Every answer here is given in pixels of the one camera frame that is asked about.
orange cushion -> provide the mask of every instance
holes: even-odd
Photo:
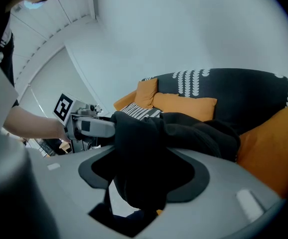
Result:
[[[217,99],[184,98],[175,94],[156,93],[154,107],[165,113],[182,113],[200,121],[212,120]]]
[[[145,109],[153,108],[153,98],[157,92],[157,78],[139,82],[134,102]]]
[[[288,107],[241,135],[237,163],[281,197],[287,197]]]

hand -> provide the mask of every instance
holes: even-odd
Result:
[[[64,131],[64,126],[61,124],[61,122],[58,121],[58,137],[65,142],[70,143],[70,139],[66,136],[66,133]]]

black t-shirt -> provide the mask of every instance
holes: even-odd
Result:
[[[10,30],[10,12],[4,12],[4,6],[0,7],[0,68],[14,86],[13,79],[13,34]]]

sofa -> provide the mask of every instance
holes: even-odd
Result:
[[[228,123],[243,134],[288,106],[288,78],[250,69],[215,68],[187,70],[142,79],[158,79],[158,92],[180,97],[215,98],[214,119]],[[142,120],[158,117],[161,110],[143,109],[135,102],[136,91],[118,100],[114,107]]]

